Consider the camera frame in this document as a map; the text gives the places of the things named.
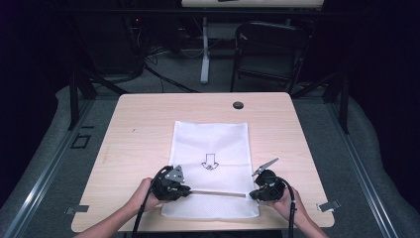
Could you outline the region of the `black metal frame post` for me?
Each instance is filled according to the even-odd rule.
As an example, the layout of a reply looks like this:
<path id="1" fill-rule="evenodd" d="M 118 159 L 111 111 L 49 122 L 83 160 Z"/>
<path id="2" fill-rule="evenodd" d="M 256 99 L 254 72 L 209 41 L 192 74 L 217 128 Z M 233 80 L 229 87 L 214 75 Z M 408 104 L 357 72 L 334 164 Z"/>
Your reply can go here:
<path id="1" fill-rule="evenodd" d="M 68 130 L 71 131 L 79 120 L 79 107 L 78 107 L 78 88 L 76 82 L 76 75 L 73 74 L 69 79 L 69 102 L 70 102 L 70 123 Z"/>

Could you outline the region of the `black computer cabinet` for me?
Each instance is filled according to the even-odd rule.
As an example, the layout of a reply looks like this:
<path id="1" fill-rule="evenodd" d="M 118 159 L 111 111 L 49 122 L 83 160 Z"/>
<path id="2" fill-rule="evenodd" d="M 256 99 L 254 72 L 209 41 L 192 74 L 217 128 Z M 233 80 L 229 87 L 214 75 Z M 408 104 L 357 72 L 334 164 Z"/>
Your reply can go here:
<path id="1" fill-rule="evenodd" d="M 133 74 L 140 66 L 134 47 L 134 30 L 122 16 L 80 16 L 78 25 L 100 73 Z"/>

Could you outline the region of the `person's right hand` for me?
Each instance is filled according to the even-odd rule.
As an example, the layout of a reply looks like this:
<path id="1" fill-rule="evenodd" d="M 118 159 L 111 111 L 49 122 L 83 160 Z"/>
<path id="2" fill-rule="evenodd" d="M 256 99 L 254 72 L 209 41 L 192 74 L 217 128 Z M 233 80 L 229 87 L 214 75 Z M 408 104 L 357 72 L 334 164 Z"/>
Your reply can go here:
<path id="1" fill-rule="evenodd" d="M 306 220 L 307 212 L 303 206 L 299 192 L 294 187 L 291 190 L 293 191 L 294 198 L 291 198 L 289 190 L 286 189 L 281 199 L 269 201 L 267 205 L 276 210 L 281 217 L 289 220 L 292 201 L 295 201 L 293 223 L 296 227 L 299 227 Z"/>

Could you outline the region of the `aluminium floor rail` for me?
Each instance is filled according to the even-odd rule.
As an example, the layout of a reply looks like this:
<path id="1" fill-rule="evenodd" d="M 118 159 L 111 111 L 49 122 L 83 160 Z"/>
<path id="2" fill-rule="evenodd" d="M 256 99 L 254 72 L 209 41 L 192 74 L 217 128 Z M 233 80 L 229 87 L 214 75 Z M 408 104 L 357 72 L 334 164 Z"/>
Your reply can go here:
<path id="1" fill-rule="evenodd" d="M 50 127 L 33 158 L 0 208 L 0 238 L 22 237 L 23 231 L 52 184 L 78 126 L 86 118 L 93 104 L 92 100 L 81 103 L 79 119 L 73 129 L 68 130 L 70 106 L 67 102 L 58 103 Z"/>
<path id="2" fill-rule="evenodd" d="M 342 138 L 347 151 L 350 155 L 350 164 L 359 182 L 363 194 L 367 200 L 367 205 L 377 223 L 383 238 L 399 238 L 384 205 L 373 186 L 368 172 L 361 160 L 360 154 L 353 143 L 349 134 L 345 132 L 339 121 L 339 111 L 334 104 L 327 103 L 326 108 L 333 120 L 333 124 Z"/>

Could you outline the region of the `person's left hand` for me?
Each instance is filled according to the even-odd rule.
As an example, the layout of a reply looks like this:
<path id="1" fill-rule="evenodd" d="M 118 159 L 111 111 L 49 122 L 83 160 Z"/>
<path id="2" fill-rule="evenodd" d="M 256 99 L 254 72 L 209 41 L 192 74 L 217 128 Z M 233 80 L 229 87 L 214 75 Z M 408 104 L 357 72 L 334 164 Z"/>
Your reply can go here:
<path id="1" fill-rule="evenodd" d="M 162 204 L 161 200 L 158 200 L 153 193 L 149 192 L 151 184 L 151 178 L 144 178 L 129 199 L 128 204 L 133 214 L 138 213 L 142 205 L 145 206 L 145 211 L 149 211 Z"/>

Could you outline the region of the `black folding chair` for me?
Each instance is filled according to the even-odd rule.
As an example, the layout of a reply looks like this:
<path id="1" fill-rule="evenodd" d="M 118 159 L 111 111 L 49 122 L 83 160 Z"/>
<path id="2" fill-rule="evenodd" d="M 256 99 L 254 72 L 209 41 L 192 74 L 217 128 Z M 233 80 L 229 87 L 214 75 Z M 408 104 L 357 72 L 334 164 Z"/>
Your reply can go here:
<path id="1" fill-rule="evenodd" d="M 311 37 L 295 26 L 251 21 L 235 32 L 230 91 L 243 75 L 276 81 L 290 93 L 297 82 Z"/>

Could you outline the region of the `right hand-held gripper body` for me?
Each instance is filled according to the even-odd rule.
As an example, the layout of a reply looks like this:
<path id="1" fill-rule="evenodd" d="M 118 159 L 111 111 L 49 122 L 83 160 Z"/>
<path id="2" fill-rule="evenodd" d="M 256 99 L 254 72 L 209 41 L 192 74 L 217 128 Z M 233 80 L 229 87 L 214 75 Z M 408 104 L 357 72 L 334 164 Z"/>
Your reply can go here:
<path id="1" fill-rule="evenodd" d="M 277 161 L 278 159 L 273 159 L 259 166 L 253 172 L 253 177 L 256 177 L 255 184 L 259 187 L 258 189 L 262 190 L 258 195 L 262 200 L 278 200 L 283 196 L 285 184 L 280 177 L 269 169 Z"/>

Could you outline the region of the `black horizontal frame bar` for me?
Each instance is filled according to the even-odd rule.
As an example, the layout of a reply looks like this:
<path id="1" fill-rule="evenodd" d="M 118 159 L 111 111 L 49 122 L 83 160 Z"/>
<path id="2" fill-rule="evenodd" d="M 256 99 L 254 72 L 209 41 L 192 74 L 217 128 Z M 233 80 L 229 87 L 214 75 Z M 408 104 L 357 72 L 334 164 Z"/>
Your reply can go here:
<path id="1" fill-rule="evenodd" d="M 208 17 L 208 16 L 286 16 L 305 18 L 351 18 L 366 17 L 367 12 L 310 12 L 285 11 L 279 9 L 74 9 L 56 8 L 58 14 L 116 14 L 116 15 L 145 15 L 145 16 L 180 16 L 180 17 Z"/>

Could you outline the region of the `white mesh laundry bag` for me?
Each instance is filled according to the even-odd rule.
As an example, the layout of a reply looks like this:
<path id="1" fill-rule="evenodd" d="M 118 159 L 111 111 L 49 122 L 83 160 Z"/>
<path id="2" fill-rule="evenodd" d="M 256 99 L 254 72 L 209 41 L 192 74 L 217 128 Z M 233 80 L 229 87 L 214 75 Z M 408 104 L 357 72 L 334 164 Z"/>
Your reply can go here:
<path id="1" fill-rule="evenodd" d="M 182 219 L 248 219 L 260 215 L 254 190 L 248 125 L 177 121 L 169 162 L 180 166 L 192 193 L 161 214 Z"/>

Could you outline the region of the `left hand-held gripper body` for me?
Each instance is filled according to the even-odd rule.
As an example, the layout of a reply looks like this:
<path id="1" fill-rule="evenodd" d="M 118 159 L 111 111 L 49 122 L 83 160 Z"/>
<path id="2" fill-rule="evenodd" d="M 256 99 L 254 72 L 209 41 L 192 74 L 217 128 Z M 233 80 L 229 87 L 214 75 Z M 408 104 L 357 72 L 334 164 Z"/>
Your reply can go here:
<path id="1" fill-rule="evenodd" d="M 165 166 L 155 176 L 152 182 L 152 193 L 158 200 L 177 200 L 184 183 L 181 166 Z"/>

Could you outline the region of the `grey table edge bracket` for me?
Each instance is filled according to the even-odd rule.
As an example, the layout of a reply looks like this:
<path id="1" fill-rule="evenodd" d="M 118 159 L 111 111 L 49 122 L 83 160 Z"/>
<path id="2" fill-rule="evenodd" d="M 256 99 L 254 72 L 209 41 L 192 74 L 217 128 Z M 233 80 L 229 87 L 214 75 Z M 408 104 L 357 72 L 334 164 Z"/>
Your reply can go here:
<path id="1" fill-rule="evenodd" d="M 85 213 L 89 209 L 88 205 L 74 205 L 69 206 L 66 211 L 64 212 L 66 215 L 75 215 L 76 213 Z"/>
<path id="2" fill-rule="evenodd" d="M 338 200 L 332 200 L 317 205 L 317 209 L 321 212 L 334 212 L 340 207 L 341 203 Z"/>

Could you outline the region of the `white table leg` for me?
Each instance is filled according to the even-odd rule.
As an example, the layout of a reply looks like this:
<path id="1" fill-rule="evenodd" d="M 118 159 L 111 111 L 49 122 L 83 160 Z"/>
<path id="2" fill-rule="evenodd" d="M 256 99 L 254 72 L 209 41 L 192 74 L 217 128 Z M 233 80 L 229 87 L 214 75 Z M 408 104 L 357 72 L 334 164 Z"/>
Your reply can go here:
<path id="1" fill-rule="evenodd" d="M 208 45 L 208 33 L 207 33 L 208 25 L 207 25 L 207 18 L 203 18 L 202 22 L 202 40 L 203 40 L 203 58 L 202 58 L 202 66 L 201 66 L 201 77 L 200 82 L 202 84 L 207 84 L 209 82 L 209 45 Z"/>

